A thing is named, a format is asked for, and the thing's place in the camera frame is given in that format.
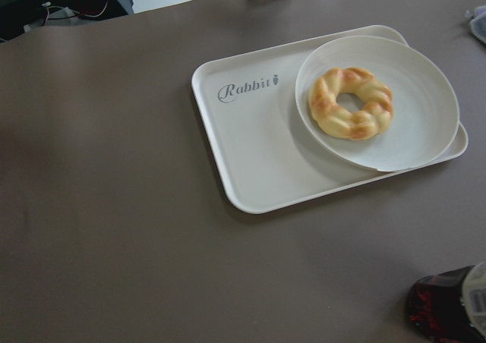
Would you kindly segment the tea bottle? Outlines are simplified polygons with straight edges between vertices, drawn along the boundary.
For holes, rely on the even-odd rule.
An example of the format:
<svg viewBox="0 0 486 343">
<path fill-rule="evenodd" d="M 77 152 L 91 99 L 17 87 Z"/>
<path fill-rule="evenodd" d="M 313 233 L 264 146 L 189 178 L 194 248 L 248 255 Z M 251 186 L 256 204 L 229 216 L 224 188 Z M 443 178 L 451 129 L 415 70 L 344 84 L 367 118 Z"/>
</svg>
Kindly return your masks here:
<svg viewBox="0 0 486 343">
<path fill-rule="evenodd" d="M 485 263 L 421 278 L 406 313 L 432 342 L 484 342 Z"/>
</svg>

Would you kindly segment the cream rectangular serving tray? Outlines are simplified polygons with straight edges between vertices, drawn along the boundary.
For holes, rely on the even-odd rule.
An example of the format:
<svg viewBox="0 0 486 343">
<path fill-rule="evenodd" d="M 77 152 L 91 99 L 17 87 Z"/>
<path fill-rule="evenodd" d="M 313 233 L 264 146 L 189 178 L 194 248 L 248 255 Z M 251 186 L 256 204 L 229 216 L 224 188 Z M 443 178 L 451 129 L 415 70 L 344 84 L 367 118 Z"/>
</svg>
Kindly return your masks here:
<svg viewBox="0 0 486 343">
<path fill-rule="evenodd" d="M 191 85 L 224 190 L 240 210 L 260 214 L 423 168 L 462 155 L 465 128 L 436 159 L 415 168 L 376 171 L 330 153 L 304 124 L 295 83 L 305 59 L 335 39 L 377 36 L 409 46 L 372 25 L 209 61 Z"/>
</svg>

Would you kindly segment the white round plate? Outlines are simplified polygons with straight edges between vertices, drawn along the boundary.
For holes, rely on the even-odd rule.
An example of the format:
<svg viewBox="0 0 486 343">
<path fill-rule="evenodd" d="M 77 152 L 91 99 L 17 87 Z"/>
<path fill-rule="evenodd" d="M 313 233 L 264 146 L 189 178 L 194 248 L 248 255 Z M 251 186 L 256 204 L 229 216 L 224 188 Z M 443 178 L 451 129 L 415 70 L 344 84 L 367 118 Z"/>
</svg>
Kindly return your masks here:
<svg viewBox="0 0 486 343">
<path fill-rule="evenodd" d="M 381 134 L 346 140 L 325 134 L 311 117 L 308 94 L 315 80 L 332 68 L 363 68 L 393 94 L 394 116 Z M 295 83 L 298 112 L 313 137 L 330 153 L 379 172 L 422 166 L 453 142 L 459 128 L 456 95 L 443 73 L 410 47 L 377 36 L 335 39 L 315 49 L 301 66 Z M 352 94 L 337 102 L 350 112 L 363 107 Z"/>
</svg>

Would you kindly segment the grey folded cloth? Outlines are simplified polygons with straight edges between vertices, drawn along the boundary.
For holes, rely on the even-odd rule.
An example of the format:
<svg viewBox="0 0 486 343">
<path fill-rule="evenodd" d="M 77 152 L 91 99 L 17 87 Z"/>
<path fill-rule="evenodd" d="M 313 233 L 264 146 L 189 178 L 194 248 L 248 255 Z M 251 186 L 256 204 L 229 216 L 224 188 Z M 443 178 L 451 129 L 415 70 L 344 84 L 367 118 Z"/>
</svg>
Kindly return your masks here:
<svg viewBox="0 0 486 343">
<path fill-rule="evenodd" d="M 467 10 L 465 17 L 469 21 L 469 31 L 483 45 L 486 44 L 486 5 Z"/>
</svg>

